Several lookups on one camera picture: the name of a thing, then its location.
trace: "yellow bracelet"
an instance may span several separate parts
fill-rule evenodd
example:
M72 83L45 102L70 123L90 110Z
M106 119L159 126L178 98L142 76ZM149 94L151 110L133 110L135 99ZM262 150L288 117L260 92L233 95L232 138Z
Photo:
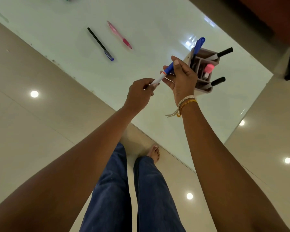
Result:
M182 109L183 107L188 104L188 103L191 103L191 102L196 102L198 103L195 99L191 99L189 101L186 101L183 105L181 105L181 108L179 109L179 113L177 114L177 117L181 117L182 116Z

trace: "hand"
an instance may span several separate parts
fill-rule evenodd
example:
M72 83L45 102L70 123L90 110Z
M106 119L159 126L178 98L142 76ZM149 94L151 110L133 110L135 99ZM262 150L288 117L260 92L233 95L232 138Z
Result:
M128 96L124 108L131 111L134 115L138 114L149 102L150 96L154 95L154 90L159 84L148 86L154 79L143 78L133 82L129 88Z
M172 56L171 59L174 62L174 73L176 76L167 75L162 81L173 90L175 104L178 106L178 103L184 97L194 94L194 88L197 83L198 76L179 58Z

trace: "jeans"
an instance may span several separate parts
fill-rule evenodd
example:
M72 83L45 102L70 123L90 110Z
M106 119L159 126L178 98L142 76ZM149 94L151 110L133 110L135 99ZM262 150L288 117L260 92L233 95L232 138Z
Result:
M151 157L136 159L133 167L138 200L138 232L185 231L169 188ZM132 209L127 157L118 143L92 192L80 232L131 232Z

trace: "white string bracelet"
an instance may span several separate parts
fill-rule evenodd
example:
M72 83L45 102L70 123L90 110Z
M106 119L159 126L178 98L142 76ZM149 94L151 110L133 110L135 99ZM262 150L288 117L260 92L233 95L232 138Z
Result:
M187 100L187 99L189 99L189 98L194 98L194 99L195 99L195 97L194 97L193 95L189 95L189 96L187 96L187 97L184 97L182 100L179 101L179 103L178 103L178 105L177 105L177 109L176 109L176 111L174 111L174 112L173 112L172 114L170 114L170 115L165 115L165 116L166 116L167 118L169 118L169 117L171 117L171 116L175 116L175 115L177 115L178 112L179 112L179 108L180 108L182 102L185 101L185 100Z

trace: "person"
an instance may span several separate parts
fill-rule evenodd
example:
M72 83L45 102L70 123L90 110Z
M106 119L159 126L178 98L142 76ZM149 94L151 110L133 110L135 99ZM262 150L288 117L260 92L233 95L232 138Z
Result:
M178 105L193 95L198 78L180 59L171 59L176 76L168 75L163 82L173 90ZM69 231L92 191L80 231L132 231L126 154L118 142L132 118L149 102L157 87L148 86L153 81L135 81L121 109L8 196L0 204L0 231ZM180 113L217 231L290 231L217 138L197 102L189 98L185 103ZM155 167L158 160L159 149L154 146L134 164L138 231L185 231L166 182Z

